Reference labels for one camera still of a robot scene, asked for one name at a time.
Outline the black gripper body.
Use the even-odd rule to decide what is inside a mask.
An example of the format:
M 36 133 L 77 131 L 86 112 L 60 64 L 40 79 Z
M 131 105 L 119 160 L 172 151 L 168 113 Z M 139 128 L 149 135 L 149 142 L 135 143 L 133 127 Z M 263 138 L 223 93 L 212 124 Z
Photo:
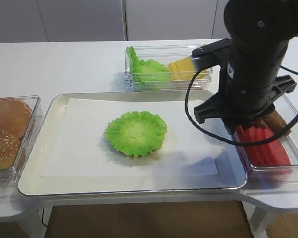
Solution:
M 231 39 L 227 66 L 220 70 L 222 121 L 230 135 L 251 123 L 269 106 L 270 91 L 288 49 L 288 40 L 273 46 L 246 47 Z

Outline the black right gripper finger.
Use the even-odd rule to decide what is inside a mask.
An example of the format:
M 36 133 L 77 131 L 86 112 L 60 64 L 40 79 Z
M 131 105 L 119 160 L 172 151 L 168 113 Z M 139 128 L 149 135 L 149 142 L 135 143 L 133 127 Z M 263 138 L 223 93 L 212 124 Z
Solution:
M 292 93 L 297 86 L 297 83 L 290 75 L 279 76 L 273 82 L 270 91 L 270 102 L 273 103 L 285 93 Z

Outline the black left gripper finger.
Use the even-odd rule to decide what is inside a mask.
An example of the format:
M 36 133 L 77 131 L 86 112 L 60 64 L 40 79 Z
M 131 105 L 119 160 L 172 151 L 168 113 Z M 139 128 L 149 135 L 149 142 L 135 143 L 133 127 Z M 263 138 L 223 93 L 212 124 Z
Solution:
M 198 124 L 203 124 L 206 119 L 222 118 L 224 116 L 223 109 L 221 96 L 217 92 L 194 108 L 194 116 Z

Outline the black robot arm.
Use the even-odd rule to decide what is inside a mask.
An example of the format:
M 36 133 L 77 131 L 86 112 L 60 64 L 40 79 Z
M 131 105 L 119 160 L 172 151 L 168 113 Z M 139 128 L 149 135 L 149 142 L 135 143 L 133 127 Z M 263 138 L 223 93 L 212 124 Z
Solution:
M 220 66 L 219 89 L 194 108 L 198 124 L 220 118 L 229 134 L 270 113 L 296 83 L 278 76 L 290 39 L 298 36 L 298 0 L 230 0 L 223 13 L 229 37 L 195 49 L 196 70 Z

